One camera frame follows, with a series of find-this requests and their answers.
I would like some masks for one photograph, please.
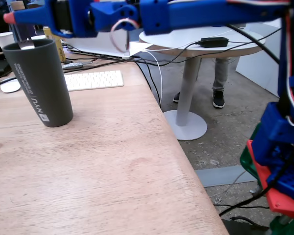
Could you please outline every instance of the white mouse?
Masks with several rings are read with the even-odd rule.
[[[17,81],[17,79],[14,79],[12,81],[3,83],[0,86],[0,88],[5,93],[11,93],[11,92],[18,91],[21,88],[21,86],[20,86],[19,82]]]

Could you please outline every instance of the black sneaker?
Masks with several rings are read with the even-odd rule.
[[[180,99],[180,92],[175,95],[175,97],[173,98],[173,102],[178,103],[179,99]]]
[[[212,105],[216,108],[222,109],[225,105],[223,99],[223,91],[214,91]]]

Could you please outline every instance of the gray tumbler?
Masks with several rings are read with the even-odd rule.
[[[35,48],[21,50],[17,43],[2,51],[38,117],[48,127],[73,118],[68,88],[55,42],[33,40]]]

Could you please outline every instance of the white round table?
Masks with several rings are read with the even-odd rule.
[[[263,36],[248,32],[251,36],[256,39],[261,39]],[[172,31],[169,34],[152,35],[147,36],[142,32],[140,37],[140,42],[153,44],[148,49],[168,49],[171,50],[160,50],[159,53],[178,55],[186,44],[199,41],[201,38],[208,37],[225,37],[232,42],[250,42],[249,39],[243,35],[237,33],[236,31],[230,30],[228,27],[201,27],[201,28],[191,28],[191,29],[180,29]],[[198,71],[201,64],[202,57],[235,57],[254,54],[261,51],[261,49],[254,43],[244,45],[231,49],[224,53],[204,55],[206,53],[216,53],[229,49],[234,46],[238,46],[242,43],[228,43],[227,47],[215,47],[215,48],[202,48],[199,45],[192,45],[188,47],[181,56],[194,57],[185,62],[183,81],[180,91],[179,103],[177,110],[170,110],[164,112],[167,122],[171,126],[176,138],[181,141],[191,141],[200,138],[207,131],[207,123],[202,117],[197,114],[190,112],[195,82],[197,79]]]

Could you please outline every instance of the white keyboard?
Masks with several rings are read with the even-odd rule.
[[[124,85],[120,70],[64,75],[69,91],[121,87]]]

